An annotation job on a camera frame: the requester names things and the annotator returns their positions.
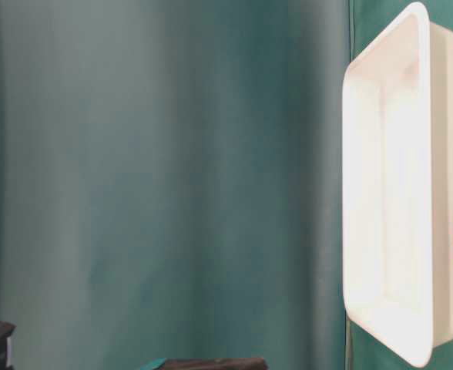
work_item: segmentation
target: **teal fabric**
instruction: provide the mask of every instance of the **teal fabric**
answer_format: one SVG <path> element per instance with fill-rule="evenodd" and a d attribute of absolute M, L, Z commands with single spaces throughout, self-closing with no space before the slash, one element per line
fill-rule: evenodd
<path fill-rule="evenodd" d="M 354 23 L 354 55 L 364 47 L 408 4 L 404 0 L 352 0 L 350 19 Z M 453 2 L 423 1 L 433 22 L 453 30 Z M 398 370 L 411 368 L 357 325 L 351 326 L 353 369 Z M 453 370 L 453 341 L 436 348 L 426 369 Z"/>
<path fill-rule="evenodd" d="M 155 370 L 155 369 L 159 368 L 161 365 L 163 365 L 165 362 L 166 362 L 166 358 L 158 358 L 156 360 L 148 362 L 146 365 L 139 368 L 139 370 Z"/>
<path fill-rule="evenodd" d="M 0 0 L 16 370 L 341 369 L 340 0 Z"/>

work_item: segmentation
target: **green fabric backdrop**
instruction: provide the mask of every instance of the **green fabric backdrop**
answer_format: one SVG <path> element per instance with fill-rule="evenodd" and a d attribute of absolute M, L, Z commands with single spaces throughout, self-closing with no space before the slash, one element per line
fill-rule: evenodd
<path fill-rule="evenodd" d="M 17 370 L 341 369 L 341 0 L 0 0 Z"/>
<path fill-rule="evenodd" d="M 405 0 L 351 0 L 352 55 L 365 46 L 410 3 Z M 424 0 L 430 19 L 453 30 L 453 1 Z M 351 326 L 353 370 L 398 370 L 412 368 L 371 335 Z M 453 370 L 453 341 L 434 350 L 426 369 Z"/>

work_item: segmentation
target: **teal curtain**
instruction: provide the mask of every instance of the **teal curtain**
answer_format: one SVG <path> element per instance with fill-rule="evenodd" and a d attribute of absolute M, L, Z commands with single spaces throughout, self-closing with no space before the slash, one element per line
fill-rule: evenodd
<path fill-rule="evenodd" d="M 0 0 L 17 370 L 344 367 L 340 0 Z"/>
<path fill-rule="evenodd" d="M 352 55 L 365 46 L 411 1 L 351 0 Z M 453 2 L 422 0 L 433 22 L 453 30 Z M 383 344 L 357 325 L 351 326 L 354 370 L 411 368 Z M 437 347 L 426 369 L 453 370 L 453 341 Z"/>

